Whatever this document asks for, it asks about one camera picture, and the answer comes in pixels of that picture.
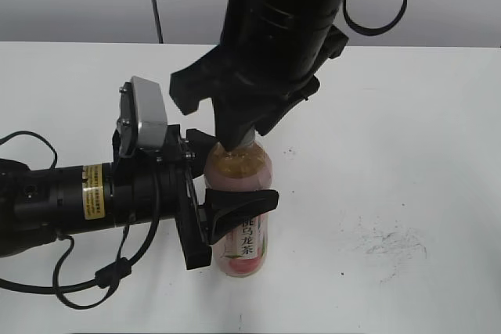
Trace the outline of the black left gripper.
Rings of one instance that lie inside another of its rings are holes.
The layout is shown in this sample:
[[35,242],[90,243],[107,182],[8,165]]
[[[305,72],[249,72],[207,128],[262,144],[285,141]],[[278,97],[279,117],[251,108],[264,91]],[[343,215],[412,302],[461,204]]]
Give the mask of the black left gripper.
[[168,126],[157,156],[157,171],[161,216],[175,220],[186,268],[193,270],[211,264],[209,244],[214,245],[244,222],[277,208],[279,193],[273,189],[253,192],[206,189],[206,235],[193,179],[204,174],[208,155],[218,140],[195,128],[186,130],[186,139],[181,136],[179,125]]

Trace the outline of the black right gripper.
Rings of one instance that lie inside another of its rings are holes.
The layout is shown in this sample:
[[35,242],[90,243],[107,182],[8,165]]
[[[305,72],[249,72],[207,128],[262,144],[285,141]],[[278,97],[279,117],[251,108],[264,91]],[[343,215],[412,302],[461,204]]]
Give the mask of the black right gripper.
[[267,135],[297,104],[308,101],[320,87],[316,71],[328,59],[336,59],[348,37],[336,27],[327,33],[312,67],[299,78],[290,78],[265,59],[253,65],[235,52],[217,46],[195,63],[171,75],[169,95],[188,115],[198,110],[200,101],[212,99],[215,137],[226,151],[234,150],[256,123],[259,135]]

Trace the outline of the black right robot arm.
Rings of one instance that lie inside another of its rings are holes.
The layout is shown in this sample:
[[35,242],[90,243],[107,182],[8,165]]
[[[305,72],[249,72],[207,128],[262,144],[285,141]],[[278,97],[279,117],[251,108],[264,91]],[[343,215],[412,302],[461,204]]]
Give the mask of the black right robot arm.
[[227,150],[250,130],[268,134],[319,90],[316,71],[346,45],[333,25],[341,3],[228,0],[220,42],[171,75],[171,98],[184,114],[210,99],[215,136]]

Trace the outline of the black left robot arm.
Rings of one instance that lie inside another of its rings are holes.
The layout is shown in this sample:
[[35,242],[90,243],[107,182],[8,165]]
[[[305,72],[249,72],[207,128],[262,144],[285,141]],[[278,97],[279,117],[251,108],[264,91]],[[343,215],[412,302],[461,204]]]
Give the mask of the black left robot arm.
[[110,163],[33,171],[1,162],[1,254],[4,257],[73,235],[174,219],[188,269],[211,263],[211,247],[237,226],[277,207],[271,189],[207,189],[198,203],[193,181],[216,140],[196,129],[168,127],[159,149],[138,147]]

